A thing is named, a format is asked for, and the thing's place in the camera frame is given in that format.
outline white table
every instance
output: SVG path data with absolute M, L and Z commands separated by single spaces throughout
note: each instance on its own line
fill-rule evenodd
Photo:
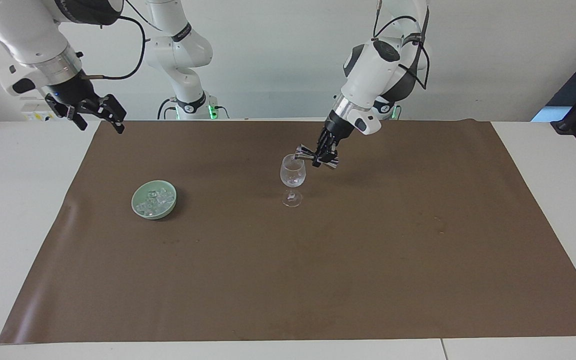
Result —
M 98 125 L 91 122 L 87 131 L 80 132 L 65 122 L 0 122 L 0 331 Z M 548 123 L 493 125 L 576 267 L 576 140 L 555 134 Z M 1 359 L 58 356 L 66 359 L 568 360 L 576 358 L 576 337 L 0 346 Z

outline brown mat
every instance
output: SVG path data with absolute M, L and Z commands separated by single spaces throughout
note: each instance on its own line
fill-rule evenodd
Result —
M 103 123 L 0 343 L 576 335 L 576 270 L 489 123 L 355 133 L 285 207 L 321 127 Z M 155 179 L 180 203 L 148 221 Z

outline wine glass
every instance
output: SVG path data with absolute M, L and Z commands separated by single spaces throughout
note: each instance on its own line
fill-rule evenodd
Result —
M 283 192 L 281 202 L 289 208 L 299 207 L 304 196 L 295 188 L 306 180 L 306 162 L 297 159 L 294 153 L 289 153 L 281 162 L 279 175 L 283 184 L 290 188 Z

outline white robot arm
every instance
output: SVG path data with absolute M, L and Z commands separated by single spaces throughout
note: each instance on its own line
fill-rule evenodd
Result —
M 312 160 L 315 167 L 338 163 L 337 146 L 357 129 L 364 135 L 378 132 L 381 120 L 393 113 L 395 102 L 404 100 L 413 91 L 418 70 L 430 61 L 424 48 L 430 10 L 426 0 L 385 0 L 393 19 L 375 32 L 370 41 L 356 46 L 343 66 L 347 82 L 341 88 L 333 109 L 324 124 L 317 150 L 300 146 L 299 157 Z M 382 2 L 377 5 L 377 19 Z M 392 25 L 397 36 L 380 37 Z
M 126 111 L 112 95 L 95 94 L 75 53 L 59 31 L 62 22 L 112 25 L 124 0 L 0 0 L 0 42 L 17 63 L 0 71 L 0 82 L 13 96 L 46 87 L 46 102 L 80 129 L 80 113 L 109 121 L 123 132 Z
M 146 4 L 154 26 L 163 33 L 146 46 L 146 62 L 172 85 L 179 117 L 217 118 L 217 99 L 204 91 L 199 76 L 190 69 L 210 64 L 210 43 L 192 28 L 180 0 L 146 0 Z

